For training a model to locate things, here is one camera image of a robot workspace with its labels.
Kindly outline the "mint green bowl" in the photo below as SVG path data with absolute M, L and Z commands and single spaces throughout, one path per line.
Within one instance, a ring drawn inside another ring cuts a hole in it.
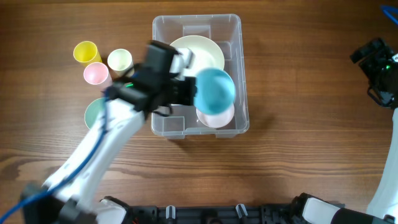
M 98 98 L 92 101 L 86 108 L 84 119 L 88 129 L 95 124 L 97 117 L 104 110 L 104 98 Z

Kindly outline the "yellow plastic cup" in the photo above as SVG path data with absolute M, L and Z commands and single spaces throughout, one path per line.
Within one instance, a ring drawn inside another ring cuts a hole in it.
M 91 63 L 102 62 L 96 44 L 88 40 L 80 42 L 74 48 L 73 57 L 84 67 L 87 67 Z

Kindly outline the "light blue bowl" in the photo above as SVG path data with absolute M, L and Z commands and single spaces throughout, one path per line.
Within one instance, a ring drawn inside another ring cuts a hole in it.
M 226 111 L 236 99 L 233 79 L 218 68 L 206 68 L 196 76 L 197 93 L 194 106 L 204 114 L 214 115 Z

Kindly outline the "pink bowl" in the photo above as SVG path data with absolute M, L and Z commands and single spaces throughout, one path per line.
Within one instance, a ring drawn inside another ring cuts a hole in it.
M 220 114 L 204 114 L 200 110 L 196 109 L 197 117 L 201 123 L 209 128 L 222 128 L 229 124 L 234 117 L 234 105 L 230 105 L 230 107 Z

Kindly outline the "cream plastic cup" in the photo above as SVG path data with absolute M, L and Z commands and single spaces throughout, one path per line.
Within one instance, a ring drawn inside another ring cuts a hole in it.
M 115 77 L 120 77 L 128 69 L 133 67 L 133 57 L 126 49 L 116 49 L 108 55 L 108 66 L 114 72 Z

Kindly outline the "pink plastic cup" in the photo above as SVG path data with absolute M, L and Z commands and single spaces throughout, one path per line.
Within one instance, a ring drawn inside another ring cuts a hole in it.
M 106 89 L 113 83 L 108 67 L 101 62 L 89 64 L 83 72 L 83 78 L 100 90 Z

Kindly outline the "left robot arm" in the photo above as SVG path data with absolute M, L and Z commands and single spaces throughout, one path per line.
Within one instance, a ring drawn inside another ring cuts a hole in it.
M 103 110 L 73 154 L 42 186 L 27 185 L 19 203 L 25 223 L 124 223 L 128 207 L 111 199 L 93 202 L 104 173 L 151 113 L 172 104 L 193 105 L 194 77 L 182 73 L 193 61 L 187 47 L 153 40 L 142 63 L 104 89 Z

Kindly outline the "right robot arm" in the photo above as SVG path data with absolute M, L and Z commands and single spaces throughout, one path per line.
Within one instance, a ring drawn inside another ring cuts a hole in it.
M 376 37 L 349 57 L 368 80 L 368 97 L 391 112 L 390 141 L 379 182 L 362 212 L 301 194 L 292 201 L 290 216 L 306 223 L 397 223 L 397 51 Z

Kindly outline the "cream white bowl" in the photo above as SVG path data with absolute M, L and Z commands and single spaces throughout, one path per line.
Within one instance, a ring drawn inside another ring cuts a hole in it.
M 189 49 L 193 53 L 192 63 L 182 72 L 184 77 L 195 77 L 206 68 L 224 69 L 224 55 L 221 48 L 211 39 L 199 35 L 181 37 L 171 43 L 176 49 Z

